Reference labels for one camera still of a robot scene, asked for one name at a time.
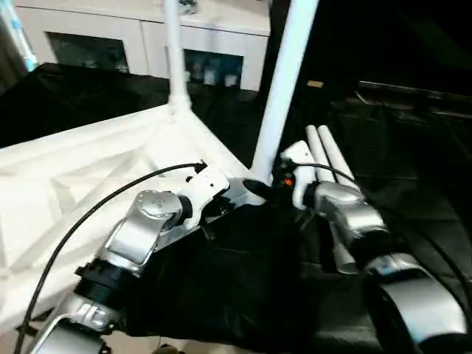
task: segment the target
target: black cloth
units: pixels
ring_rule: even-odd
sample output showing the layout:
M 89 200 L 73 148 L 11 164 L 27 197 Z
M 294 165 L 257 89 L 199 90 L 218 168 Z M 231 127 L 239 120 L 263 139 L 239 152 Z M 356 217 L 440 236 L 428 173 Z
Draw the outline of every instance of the black cloth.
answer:
M 1 146 L 150 108 L 167 101 L 152 77 L 47 64 L 0 97 L 7 120 Z M 262 109 L 244 93 L 192 88 L 193 108 L 246 166 Z M 472 277 L 472 124 L 387 108 L 316 100 L 292 111 L 282 148 L 303 139 L 307 124 L 328 124 L 364 192 L 390 229 L 449 286 L 464 293 L 417 229 L 434 238 Z M 123 330 L 235 344 L 261 352 L 381 353 L 362 296 L 363 276 L 333 273 L 329 228 L 295 211 L 244 206 L 158 254 L 129 304 Z

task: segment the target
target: white cabinet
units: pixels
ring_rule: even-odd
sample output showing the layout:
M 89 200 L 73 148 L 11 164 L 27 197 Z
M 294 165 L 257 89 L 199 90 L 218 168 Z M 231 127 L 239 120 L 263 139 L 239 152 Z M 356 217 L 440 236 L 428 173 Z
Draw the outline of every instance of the white cabinet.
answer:
M 150 74 L 168 77 L 165 24 L 143 22 Z M 267 37 L 213 29 L 181 27 L 189 81 L 259 90 Z
M 40 63 L 64 63 L 148 74 L 138 20 L 17 7 Z
M 198 0 L 198 12 L 181 17 L 189 81 L 259 90 L 270 35 L 267 1 Z M 15 0 L 15 5 L 40 63 L 168 78 L 159 0 Z

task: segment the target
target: orange light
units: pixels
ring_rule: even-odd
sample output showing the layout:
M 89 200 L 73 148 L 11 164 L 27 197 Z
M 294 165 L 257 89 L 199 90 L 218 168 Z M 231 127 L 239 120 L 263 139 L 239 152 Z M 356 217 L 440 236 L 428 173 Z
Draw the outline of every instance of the orange light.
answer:
M 289 179 L 289 178 L 286 178 L 283 180 L 283 183 L 285 183 L 286 185 L 288 185 L 289 187 L 292 187 L 294 185 L 294 182 Z

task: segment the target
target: black cable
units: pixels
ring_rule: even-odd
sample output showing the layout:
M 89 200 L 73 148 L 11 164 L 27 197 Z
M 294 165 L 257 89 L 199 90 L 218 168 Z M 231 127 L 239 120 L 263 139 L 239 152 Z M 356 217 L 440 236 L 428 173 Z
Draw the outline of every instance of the black cable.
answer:
M 62 250 L 66 242 L 69 240 L 69 238 L 74 234 L 74 232 L 88 219 L 94 214 L 100 207 L 102 207 L 104 204 L 109 202 L 111 199 L 115 198 L 117 195 L 123 193 L 126 190 L 129 190 L 130 188 L 136 186 L 137 184 L 140 184 L 143 181 L 148 180 L 149 178 L 161 175 L 162 173 L 170 172 L 172 170 L 178 170 L 181 168 L 188 168 L 188 167 L 193 167 L 193 168 L 201 168 L 205 166 L 204 163 L 194 163 L 194 164 L 177 164 L 176 166 L 171 166 L 171 167 L 166 167 L 161 170 L 154 171 L 152 173 L 148 173 L 147 175 L 140 177 L 125 186 L 119 188 L 118 190 L 115 190 L 111 194 L 107 195 L 99 201 L 97 204 L 95 204 L 86 214 L 84 214 L 83 217 L 79 219 L 77 223 L 74 224 L 74 226 L 64 235 L 62 240 L 60 240 L 59 244 L 56 246 L 55 250 L 53 251 L 51 257 L 49 258 L 46 267 L 44 267 L 43 273 L 41 275 L 41 278 L 38 281 L 38 284 L 36 285 L 35 292 L 32 295 L 31 300 L 29 301 L 29 305 L 27 308 L 27 312 L 24 315 L 23 323 L 21 325 L 21 328 L 18 332 L 18 338 L 16 340 L 16 345 L 15 345 L 15 350 L 14 354 L 21 354 L 21 348 L 23 347 L 23 341 L 24 337 L 27 334 L 28 326 L 31 321 L 32 317 L 32 312 L 35 309 L 36 302 L 38 301 L 39 294 L 44 286 L 44 282 L 46 281 L 46 278 L 51 271 L 51 267 L 54 264 L 54 261 L 59 255 L 59 252 Z
M 345 179 L 347 179 L 349 182 L 352 182 L 354 183 L 357 187 L 359 187 L 358 183 L 355 181 L 355 179 L 351 176 L 349 176 L 348 174 L 334 168 L 334 167 L 331 167 L 331 166 L 327 166 L 326 164 L 297 164 L 296 162 L 294 162 L 294 164 L 296 166 L 299 166 L 299 167 L 304 167 L 304 166 L 307 166 L 307 167 L 316 167 L 316 168 L 321 168 L 322 170 L 328 170 L 328 171 L 331 171 L 332 173 L 335 173 L 336 175 L 338 176 L 341 176 L 341 177 L 344 177 Z

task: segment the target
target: cabinet door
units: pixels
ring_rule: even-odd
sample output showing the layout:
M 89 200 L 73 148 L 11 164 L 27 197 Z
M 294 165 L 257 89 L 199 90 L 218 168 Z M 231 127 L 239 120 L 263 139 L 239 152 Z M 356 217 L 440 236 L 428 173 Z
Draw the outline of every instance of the cabinet door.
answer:
M 165 24 L 142 22 L 150 74 L 169 77 Z M 189 81 L 258 91 L 267 37 L 213 29 L 181 27 Z
M 40 63 L 148 74 L 139 21 L 17 7 Z

